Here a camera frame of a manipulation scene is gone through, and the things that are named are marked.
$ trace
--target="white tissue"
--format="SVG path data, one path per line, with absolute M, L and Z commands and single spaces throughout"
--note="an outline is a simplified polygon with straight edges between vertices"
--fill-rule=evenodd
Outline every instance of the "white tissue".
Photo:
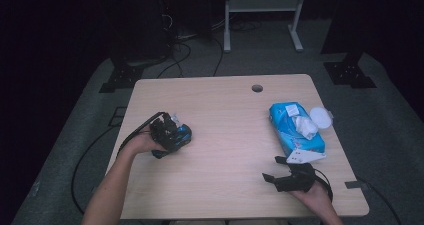
M 318 132 L 318 127 L 315 123 L 307 117 L 296 116 L 293 117 L 296 131 L 306 139 L 311 140 Z

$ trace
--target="person's right hand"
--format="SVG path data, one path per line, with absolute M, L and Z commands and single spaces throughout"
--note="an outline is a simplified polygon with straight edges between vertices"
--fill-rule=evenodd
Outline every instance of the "person's right hand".
M 343 222 L 340 220 L 333 204 L 328 197 L 327 190 L 324 186 L 315 181 L 308 192 L 291 191 L 288 192 L 295 198 L 299 199 L 309 210 L 315 213 L 324 224 L 340 225 Z

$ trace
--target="table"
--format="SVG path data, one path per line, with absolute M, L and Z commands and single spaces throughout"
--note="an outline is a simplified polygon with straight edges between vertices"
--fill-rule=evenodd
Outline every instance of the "table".
M 253 86 L 261 86 L 262 92 L 253 91 Z M 192 129 L 193 139 L 162 159 L 150 153 L 137 155 L 121 218 L 312 216 L 295 198 L 278 193 L 262 177 L 263 172 L 290 175 L 286 166 L 274 161 L 284 153 L 268 119 L 273 103 L 288 101 L 297 101 L 308 111 L 323 106 L 312 79 L 302 74 L 138 81 L 108 169 L 122 141 L 158 111 L 176 113 Z M 337 213 L 366 215 L 369 208 L 362 191 L 344 184 L 356 179 L 333 127 L 321 135 L 327 158 L 312 164 L 329 178 Z
M 297 35 L 297 24 L 304 0 L 225 0 L 224 51 L 231 51 L 230 13 L 232 12 L 294 12 L 293 23 L 288 25 L 289 33 L 297 52 L 303 51 Z

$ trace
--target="open plastic lid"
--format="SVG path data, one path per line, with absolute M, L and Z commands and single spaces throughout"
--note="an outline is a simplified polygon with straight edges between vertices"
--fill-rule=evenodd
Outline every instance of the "open plastic lid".
M 329 128 L 333 124 L 333 118 L 325 108 L 314 107 L 309 112 L 309 116 L 319 129 Z

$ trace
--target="floor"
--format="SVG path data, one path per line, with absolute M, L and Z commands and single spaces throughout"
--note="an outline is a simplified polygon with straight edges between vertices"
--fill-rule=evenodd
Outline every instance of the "floor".
M 180 68 L 169 67 L 175 63 L 170 58 L 145 69 L 142 78 L 157 79 L 163 71 L 159 78 L 309 74 L 323 104 L 334 115 L 333 126 L 354 173 L 369 183 L 363 186 L 369 214 L 343 218 L 344 223 L 398 224 L 391 206 L 403 224 L 424 224 L 422 121 L 390 81 L 384 67 L 367 54 L 359 66 L 376 88 L 333 84 L 323 64 L 341 61 L 345 54 L 320 54 L 330 20 L 299 23 L 304 46 L 301 53 L 294 50 L 287 31 L 289 22 L 255 22 L 257 29 L 232 32 L 231 53 L 222 53 L 222 30 L 213 34 L 214 39 L 182 42 L 184 45 L 174 46 L 175 60 L 186 57 L 179 62 Z M 119 127 L 112 125 L 122 119 L 131 97 L 131 89 L 99 93 L 112 71 L 109 59 L 99 64 L 13 224 L 80 223 L 82 215 L 76 204 L 84 210 L 101 181 L 119 132 Z M 121 224 L 161 222 L 126 220 Z M 315 218 L 289 222 L 319 223 Z

